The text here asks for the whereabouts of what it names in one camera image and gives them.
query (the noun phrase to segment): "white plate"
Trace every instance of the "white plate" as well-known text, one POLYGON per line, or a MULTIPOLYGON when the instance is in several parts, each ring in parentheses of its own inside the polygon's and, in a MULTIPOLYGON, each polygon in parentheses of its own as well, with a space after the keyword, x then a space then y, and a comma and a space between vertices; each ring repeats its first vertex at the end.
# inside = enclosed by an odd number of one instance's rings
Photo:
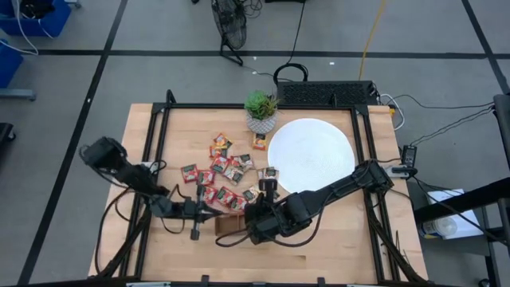
POLYGON ((279 184, 291 193, 316 191, 355 168, 347 137, 317 119, 294 120, 281 127, 269 144, 268 162, 280 172, 279 184))

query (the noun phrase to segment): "wooden table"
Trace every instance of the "wooden table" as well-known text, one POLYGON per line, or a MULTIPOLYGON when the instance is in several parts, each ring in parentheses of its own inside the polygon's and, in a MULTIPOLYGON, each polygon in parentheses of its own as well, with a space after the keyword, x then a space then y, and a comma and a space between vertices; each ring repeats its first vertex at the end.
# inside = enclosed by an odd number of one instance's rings
MULTIPOLYGON (((151 114, 151 104, 133 104, 127 119, 122 144, 126 147, 128 160, 139 163, 143 153, 147 126, 151 114)), ((393 131, 388 107, 369 107, 371 126, 378 158, 398 157, 398 146, 393 131)), ((278 114, 277 126, 269 133, 269 140, 282 125, 299 118, 316 118, 335 125, 349 139, 353 151, 355 142, 351 116, 345 111, 284 110, 278 114)), ((359 116, 359 126, 364 144, 364 155, 368 149, 363 120, 359 116)), ((267 152, 251 148, 252 132, 245 122, 242 109, 171 109, 167 127, 167 138, 163 149, 163 159, 167 168, 159 174, 159 184, 171 189, 176 183, 185 195, 196 192, 194 183, 185 184, 180 167, 196 163, 199 168, 208 168, 208 157, 212 139, 224 132, 234 141, 229 155, 249 153, 257 167, 267 166, 267 152)), ((155 132, 151 156, 154 156, 158 132, 155 132)), ((232 186, 222 176, 216 177, 216 187, 232 187, 238 194, 257 182, 255 171, 246 173, 237 187, 232 186)), ((404 180, 394 180, 396 191, 407 194, 404 180)), ((279 187, 279 193, 287 191, 279 187)), ((108 196, 110 202, 121 192, 112 187, 108 196)), ((400 248, 410 264, 424 278, 427 278, 422 249, 414 224, 413 211, 409 199, 388 192, 386 196, 391 229, 398 230, 400 248)), ((119 202, 120 211, 129 215, 132 197, 126 196, 119 202)), ((165 220, 169 228, 178 229, 179 220, 165 220)), ((110 212, 105 220, 103 239, 100 245, 100 266, 117 252, 124 242, 128 223, 110 212)), ((306 230, 283 239, 287 242, 301 242, 312 232, 315 223, 306 230)), ((315 239, 300 248, 286 248, 272 243, 254 246, 249 240, 233 248, 224 249, 214 244, 214 220, 201 225, 200 240, 190 240, 191 222, 186 223, 182 234, 169 234, 163 229, 158 218, 153 218, 147 252, 143 267, 143 280, 147 281, 200 281, 203 274, 210 275, 211 281, 270 281, 270 282, 317 282, 325 277, 327 283, 376 283, 375 268, 368 231, 367 216, 363 204, 363 192, 357 191, 334 202, 324 211, 320 231, 315 239)), ((138 245, 133 247, 128 273, 133 273, 138 245)), ((382 251, 385 278, 390 278, 384 248, 382 251)))

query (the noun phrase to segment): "candy wrapper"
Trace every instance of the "candy wrapper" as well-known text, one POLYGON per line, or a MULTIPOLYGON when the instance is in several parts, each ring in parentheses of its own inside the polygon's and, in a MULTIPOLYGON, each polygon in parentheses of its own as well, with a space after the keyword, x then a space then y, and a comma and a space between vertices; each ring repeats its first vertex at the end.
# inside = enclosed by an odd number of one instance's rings
POLYGON ((246 203, 246 199, 237 196, 230 204, 230 209, 236 212, 243 212, 245 211, 246 203))
POLYGON ((215 158, 218 155, 222 155, 226 157, 227 149, 226 147, 216 147, 216 146, 210 146, 209 147, 209 157, 211 159, 215 158))
POLYGON ((202 185, 210 185, 214 183, 214 171, 211 170, 204 170, 204 171, 198 171, 198 181, 197 184, 202 185))
POLYGON ((252 158, 249 155, 230 156, 230 164, 244 172, 255 168, 252 158))
POLYGON ((225 135, 223 135, 222 133, 220 133, 216 139, 214 139, 214 143, 216 144, 217 147, 225 147, 225 148, 229 148, 230 146, 232 146, 233 144, 233 141, 232 140, 229 140, 229 138, 227 138, 225 135))
POLYGON ((268 142, 265 139, 265 135, 254 133, 252 147, 261 151, 265 151, 268 147, 268 142))
POLYGON ((189 166, 181 167, 182 178, 184 179, 184 183, 190 183, 192 181, 196 181, 198 178, 198 169, 196 164, 191 164, 189 166))
POLYGON ((227 179, 230 179, 230 182, 233 185, 237 185, 241 181, 242 176, 244 175, 244 173, 241 170, 239 170, 238 168, 236 168, 235 166, 229 165, 225 169, 225 172, 223 172, 223 175, 227 179))
POLYGON ((218 193, 218 190, 214 187, 203 187, 204 188, 204 202, 207 204, 212 204, 214 201, 214 197, 218 193))
POLYGON ((259 179, 278 179, 278 170, 274 167, 266 167, 257 170, 259 179))
POLYGON ((235 198, 236 195, 226 187, 220 188, 220 191, 216 194, 216 201, 224 206, 229 206, 235 198))
POLYGON ((226 167, 229 166, 229 160, 225 156, 218 155, 214 158, 213 163, 210 165, 210 169, 219 173, 223 173, 226 167))
POLYGON ((261 193, 257 186, 251 186, 248 190, 243 191, 242 196, 248 201, 249 203, 255 202, 257 200, 258 195, 261 193))

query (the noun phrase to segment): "gray floor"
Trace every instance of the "gray floor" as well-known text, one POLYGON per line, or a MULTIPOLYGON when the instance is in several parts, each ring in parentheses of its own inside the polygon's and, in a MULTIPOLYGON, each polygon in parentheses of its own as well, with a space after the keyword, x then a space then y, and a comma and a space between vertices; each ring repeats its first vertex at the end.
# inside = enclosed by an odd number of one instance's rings
MULTIPOLYGON (((121 0, 81 0, 62 35, 36 39, 41 49, 103 49, 121 0)), ((470 1, 494 53, 510 53, 506 33, 510 2, 470 1)), ((370 33, 379 2, 309 0, 298 51, 360 52, 370 33)), ((248 20, 242 50, 289 51, 300 4, 265 4, 262 15, 248 20)), ((23 39, 5 36, 19 47, 23 39)), ((210 1, 128 0, 115 50, 212 51, 219 46, 210 1)), ((483 53, 460 0, 389 0, 370 47, 371 52, 483 53)), ((99 56, 28 56, 11 88, 32 88, 35 102, 3 100, 0 122, 16 125, 17 140, 0 169, 0 285, 16 284, 37 231, 78 114, 96 71, 99 56)), ((245 57, 245 65, 272 73, 287 57, 245 57)), ((355 80, 359 58, 296 57, 308 67, 310 81, 355 80)), ((498 61, 510 77, 510 60, 498 61)), ((282 77, 299 80, 284 71, 282 77)), ((381 93, 410 94, 423 104, 484 104, 501 93, 486 59, 369 58, 364 79, 381 93)), ((120 139, 131 103, 161 101, 171 88, 179 102, 242 102, 254 89, 275 91, 270 77, 253 75, 221 57, 110 56, 106 62, 80 145, 100 136, 120 139)), ((474 111, 426 110, 409 99, 398 103, 406 124, 397 131, 400 145, 433 132, 474 111)), ((419 178, 437 185, 470 190, 508 176, 497 123, 484 116, 420 144, 419 178)), ((85 278, 104 209, 108 185, 75 156, 31 282, 85 278)), ((496 217, 490 209, 492 222, 496 217)), ((437 242, 422 242, 431 280, 476 286, 486 277, 482 256, 453 252, 437 242)), ((503 285, 510 282, 505 249, 503 285)))

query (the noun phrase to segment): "yellow cable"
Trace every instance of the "yellow cable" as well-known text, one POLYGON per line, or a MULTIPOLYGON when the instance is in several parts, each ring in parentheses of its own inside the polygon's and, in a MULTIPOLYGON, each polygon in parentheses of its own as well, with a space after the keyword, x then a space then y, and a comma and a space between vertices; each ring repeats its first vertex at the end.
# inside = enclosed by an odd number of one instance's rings
POLYGON ((374 25, 372 26, 372 31, 370 31, 370 36, 368 37, 367 44, 365 45, 365 50, 363 51, 363 56, 361 57, 361 66, 359 66, 359 76, 358 81, 361 81, 361 76, 363 75, 363 65, 365 64, 365 56, 367 55, 368 46, 372 41, 372 38, 375 33, 375 28, 377 28, 377 24, 379 23, 379 19, 384 11, 384 6, 386 5, 386 0, 381 0, 381 6, 379 6, 379 11, 377 11, 377 16, 375 17, 374 25))

